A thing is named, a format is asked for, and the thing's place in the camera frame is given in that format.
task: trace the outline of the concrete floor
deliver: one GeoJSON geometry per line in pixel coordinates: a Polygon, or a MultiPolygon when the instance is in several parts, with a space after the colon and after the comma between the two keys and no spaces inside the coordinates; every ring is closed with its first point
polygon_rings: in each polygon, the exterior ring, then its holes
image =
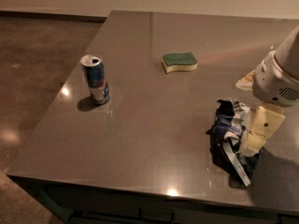
{"type": "Polygon", "coordinates": [[[0,17],[0,223],[62,223],[6,172],[100,27],[0,17]]]}

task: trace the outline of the sponge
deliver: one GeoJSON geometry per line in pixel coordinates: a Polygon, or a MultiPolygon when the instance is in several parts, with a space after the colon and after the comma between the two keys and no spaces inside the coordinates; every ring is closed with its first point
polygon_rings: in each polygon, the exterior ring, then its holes
{"type": "Polygon", "coordinates": [[[191,52],[165,54],[162,64],[167,74],[173,71],[193,71],[197,68],[197,60],[191,52]]]}

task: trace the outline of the table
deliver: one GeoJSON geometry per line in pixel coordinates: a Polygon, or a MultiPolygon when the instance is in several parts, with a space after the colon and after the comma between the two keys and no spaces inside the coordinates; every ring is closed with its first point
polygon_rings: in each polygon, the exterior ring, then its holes
{"type": "Polygon", "coordinates": [[[190,217],[199,213],[222,223],[224,215],[229,223],[239,223],[231,216],[277,223],[279,215],[299,216],[299,107],[286,109],[246,189],[212,163],[206,134],[218,99],[260,104],[235,83],[297,24],[111,12],[85,51],[102,56],[110,101],[92,104],[75,61],[8,176],[69,223],[198,223],[190,217]],[[162,56],[185,51],[197,58],[197,70],[167,75],[162,56]]]}

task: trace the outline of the soda can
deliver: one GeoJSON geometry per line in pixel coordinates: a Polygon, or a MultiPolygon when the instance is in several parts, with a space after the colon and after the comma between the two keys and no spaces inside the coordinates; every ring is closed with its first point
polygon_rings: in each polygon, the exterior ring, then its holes
{"type": "Polygon", "coordinates": [[[96,55],[85,55],[80,60],[91,98],[97,105],[109,101],[109,87],[105,79],[102,58],[96,55]]]}

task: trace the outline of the tabletop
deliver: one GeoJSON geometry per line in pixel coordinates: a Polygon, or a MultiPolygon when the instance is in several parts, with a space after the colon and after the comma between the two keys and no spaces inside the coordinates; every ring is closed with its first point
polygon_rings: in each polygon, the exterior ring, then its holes
{"type": "Polygon", "coordinates": [[[8,174],[99,188],[299,210],[299,107],[268,140],[253,183],[230,184],[206,132],[217,100],[261,102],[235,83],[298,21],[113,11],[84,54],[103,58],[110,101],[93,105],[79,61],[8,174]],[[170,52],[193,72],[167,74],[170,52]]]}

